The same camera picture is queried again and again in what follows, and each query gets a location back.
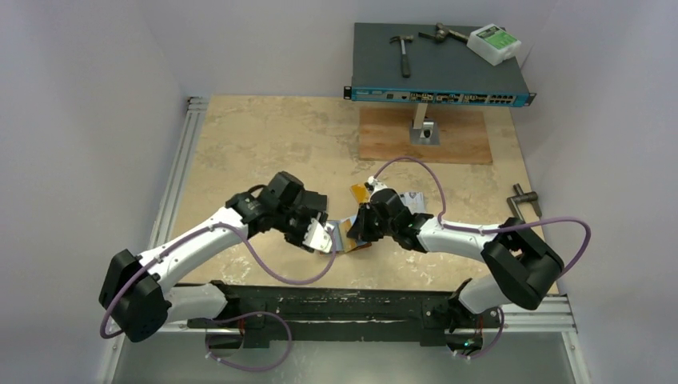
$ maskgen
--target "brown wooden plank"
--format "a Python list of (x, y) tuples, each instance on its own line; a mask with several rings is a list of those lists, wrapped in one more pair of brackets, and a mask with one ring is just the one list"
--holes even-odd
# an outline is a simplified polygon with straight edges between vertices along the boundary
[(414, 146), (409, 142), (413, 110), (409, 108), (361, 108), (362, 160), (390, 160), (413, 156), (424, 162), (491, 164), (488, 133), (483, 113), (469, 110), (429, 109), (427, 117), (438, 122), (439, 146)]

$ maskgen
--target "white wall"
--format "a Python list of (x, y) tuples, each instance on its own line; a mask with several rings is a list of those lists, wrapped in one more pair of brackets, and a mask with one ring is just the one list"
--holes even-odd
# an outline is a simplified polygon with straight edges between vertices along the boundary
[(353, 24), (506, 26), (535, 41), (556, 0), (139, 0), (191, 95), (339, 96), (353, 72)]
[[(561, 287), (596, 383), (676, 382), (678, 8), (561, 0), (524, 64), (539, 93), (514, 113), (544, 214), (588, 220)], [(561, 255), (575, 226), (546, 230)]]
[(185, 101), (131, 0), (2, 0), (0, 52), (0, 382), (94, 382), (98, 291), (146, 246)]

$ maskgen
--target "white plastic box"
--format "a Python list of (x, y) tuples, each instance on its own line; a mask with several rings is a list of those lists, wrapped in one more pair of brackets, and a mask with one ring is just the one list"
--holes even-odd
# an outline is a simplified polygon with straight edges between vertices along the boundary
[(499, 26), (490, 24), (471, 32), (466, 46), (495, 66), (516, 56), (520, 48), (520, 40)]

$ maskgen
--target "floor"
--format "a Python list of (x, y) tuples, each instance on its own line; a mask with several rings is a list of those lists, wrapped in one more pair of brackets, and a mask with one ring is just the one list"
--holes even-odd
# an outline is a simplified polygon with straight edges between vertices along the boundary
[[(357, 154), (359, 108), (389, 106), (340, 98), (213, 96), (179, 206), (173, 236), (214, 213), (233, 194), (286, 170), (309, 190), (329, 196), (330, 218), (357, 211), (349, 186), (364, 182), (383, 162), (361, 161)], [(465, 107), (484, 114), (493, 164), (431, 164), (448, 202), (445, 218), (457, 222), (503, 222), (511, 211), (506, 198), (519, 182), (531, 190), (508, 108)], [(423, 192), (428, 211), (441, 199), (429, 175), (413, 163), (397, 163), (380, 178), (399, 192)], [(523, 208), (528, 221), (536, 217)], [(275, 231), (252, 239), (269, 266), (289, 278), (309, 278), (328, 256), (287, 245)], [(401, 290), (453, 290), (466, 278), (487, 274), (485, 266), (451, 254), (402, 250), (384, 239), (372, 247), (337, 256), (335, 265), (313, 286)], [(247, 249), (232, 247), (184, 278), (184, 282), (220, 279), (227, 283), (281, 285), (266, 274)]]

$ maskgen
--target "black wire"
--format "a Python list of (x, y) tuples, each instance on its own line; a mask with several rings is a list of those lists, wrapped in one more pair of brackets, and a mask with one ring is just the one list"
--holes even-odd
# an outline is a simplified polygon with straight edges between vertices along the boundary
[(247, 190), (247, 193), (248, 193), (248, 194), (253, 194), (254, 192), (260, 190), (260, 189), (263, 188), (263, 187), (265, 187), (265, 185), (263, 185), (263, 184), (259, 184), (259, 185), (253, 186), (252, 188), (249, 188), (249, 189)]

